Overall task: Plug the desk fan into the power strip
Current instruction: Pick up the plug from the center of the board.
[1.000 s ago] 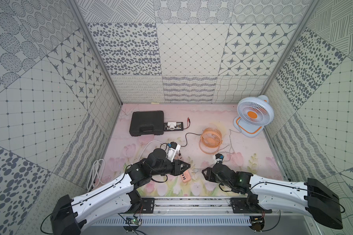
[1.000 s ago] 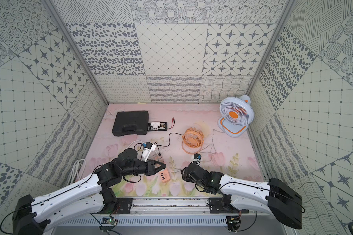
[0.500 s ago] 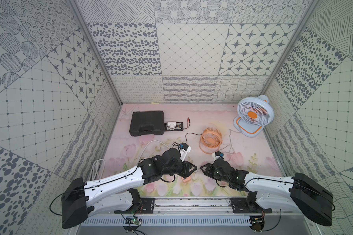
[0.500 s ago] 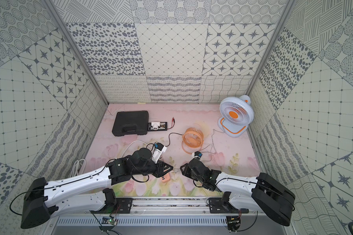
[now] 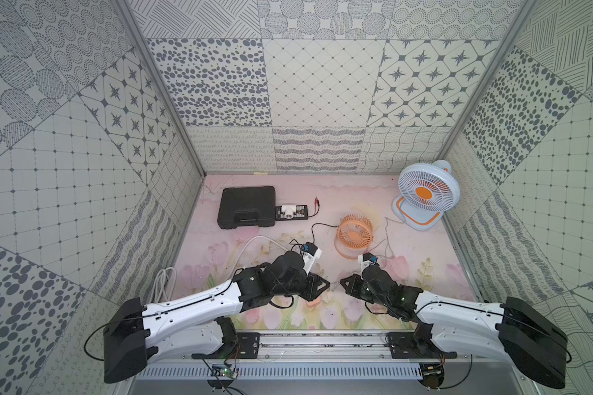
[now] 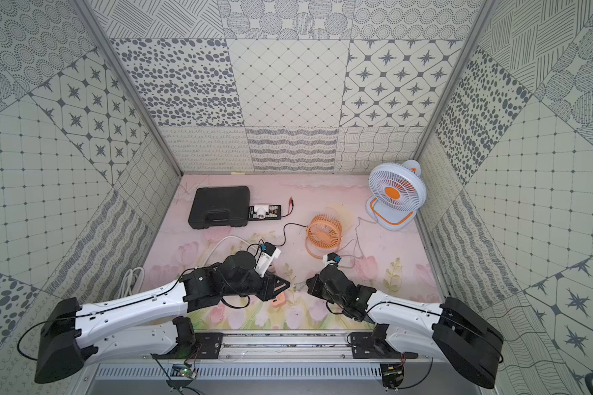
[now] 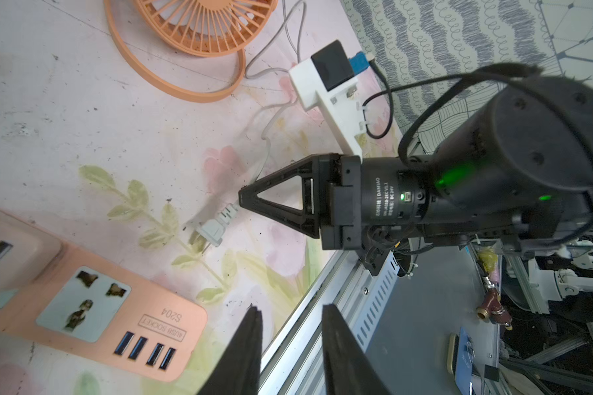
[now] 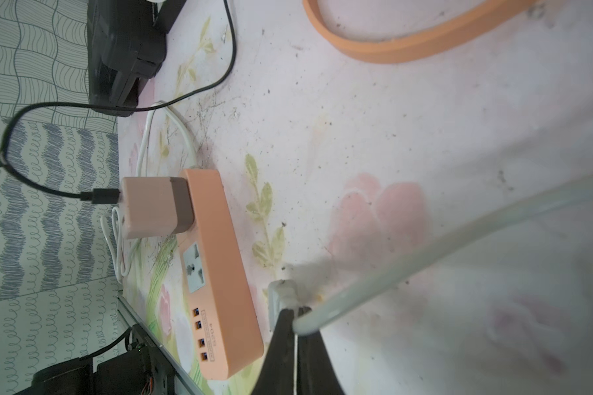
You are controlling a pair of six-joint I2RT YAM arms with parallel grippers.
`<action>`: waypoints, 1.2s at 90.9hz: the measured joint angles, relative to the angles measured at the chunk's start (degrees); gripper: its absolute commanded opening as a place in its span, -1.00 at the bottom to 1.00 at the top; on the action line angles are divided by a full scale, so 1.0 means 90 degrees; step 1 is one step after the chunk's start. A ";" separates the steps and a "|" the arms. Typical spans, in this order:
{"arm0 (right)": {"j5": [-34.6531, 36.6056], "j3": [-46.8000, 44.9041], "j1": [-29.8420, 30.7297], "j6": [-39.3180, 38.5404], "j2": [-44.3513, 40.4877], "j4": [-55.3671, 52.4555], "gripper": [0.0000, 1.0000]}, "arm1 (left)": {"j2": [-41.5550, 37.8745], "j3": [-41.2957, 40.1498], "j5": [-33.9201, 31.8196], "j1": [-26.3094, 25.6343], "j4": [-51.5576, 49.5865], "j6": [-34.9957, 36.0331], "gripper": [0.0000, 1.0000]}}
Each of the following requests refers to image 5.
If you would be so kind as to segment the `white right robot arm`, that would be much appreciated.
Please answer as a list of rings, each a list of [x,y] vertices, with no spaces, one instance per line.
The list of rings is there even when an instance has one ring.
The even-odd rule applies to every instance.
[[[566,368],[572,360],[567,335],[521,299],[479,303],[439,296],[396,283],[375,263],[340,284],[347,295],[377,304],[395,319],[415,323],[416,342],[430,353],[507,362],[545,387],[566,386]]]

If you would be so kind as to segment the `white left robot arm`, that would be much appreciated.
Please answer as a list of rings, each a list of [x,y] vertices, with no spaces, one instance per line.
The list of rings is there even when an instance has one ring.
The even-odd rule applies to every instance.
[[[322,252],[311,243],[273,263],[236,271],[232,279],[174,301],[126,301],[103,329],[104,381],[129,379],[148,364],[178,356],[226,358],[237,349],[232,316],[271,304],[276,296],[314,301],[329,282],[311,272]]]

